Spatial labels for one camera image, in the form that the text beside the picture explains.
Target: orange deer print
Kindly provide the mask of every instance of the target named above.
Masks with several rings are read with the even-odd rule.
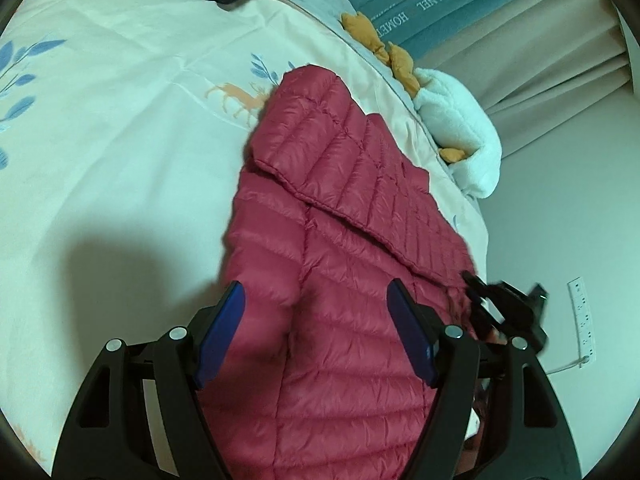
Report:
[[[236,112],[234,113],[234,117],[238,118],[240,112],[242,110],[245,110],[247,112],[246,124],[248,126],[249,119],[251,117],[257,118],[258,113],[254,113],[254,110],[260,110],[267,102],[270,95],[270,92],[265,91],[265,89],[261,86],[256,86],[253,83],[249,83],[249,85],[256,92],[257,95],[255,97],[245,92],[238,86],[232,85],[231,83],[224,83],[223,85],[214,86],[213,88],[209,89],[209,91],[207,91],[204,97],[205,99],[207,99],[211,92],[213,92],[214,90],[220,90],[223,93],[222,109],[225,113],[228,113],[228,111],[226,110],[226,100],[228,100],[229,98],[235,99],[240,105],[240,108],[236,110]]]

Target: plush toy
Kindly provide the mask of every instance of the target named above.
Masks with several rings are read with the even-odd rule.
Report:
[[[467,155],[462,150],[457,148],[440,148],[440,156],[447,164],[453,164],[465,160]]]
[[[389,42],[389,59],[394,77],[413,99],[420,89],[420,83],[414,76],[414,60],[402,47]]]
[[[378,33],[369,19],[361,12],[355,16],[344,12],[340,17],[342,28],[351,37],[367,47],[385,65],[389,66],[389,54],[385,50],[385,44],[380,41]]]

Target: power strip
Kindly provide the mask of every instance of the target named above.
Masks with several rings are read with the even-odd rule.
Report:
[[[574,304],[575,325],[578,331],[578,351],[580,359],[586,362],[580,364],[580,368],[596,361],[596,341],[591,319],[591,308],[587,300],[587,290],[582,278],[576,278],[567,284],[569,295]]]

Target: bed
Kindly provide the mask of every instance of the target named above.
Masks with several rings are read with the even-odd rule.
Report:
[[[494,123],[503,156],[631,79],[611,0],[351,1],[370,18],[397,4],[373,19],[382,39],[404,46],[416,66],[462,81]]]
[[[20,5],[0,38],[0,406],[45,471],[105,341],[154,340],[217,300],[244,147],[295,67],[332,70],[382,115],[486,275],[476,205],[390,71],[337,25],[348,7]]]

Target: silver screw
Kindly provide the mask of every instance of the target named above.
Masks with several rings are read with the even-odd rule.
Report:
[[[462,329],[458,325],[447,325],[444,333],[452,339],[460,339],[463,334]]]
[[[120,339],[111,339],[110,341],[107,341],[106,349],[109,352],[115,352],[116,350],[119,350],[121,346],[122,341],[120,341]]]
[[[523,337],[516,336],[511,340],[511,344],[518,350],[526,350],[529,344]]]
[[[175,328],[172,328],[171,332],[169,332],[169,337],[174,341],[178,341],[184,338],[184,336],[186,335],[187,335],[187,329],[183,326],[177,326]]]

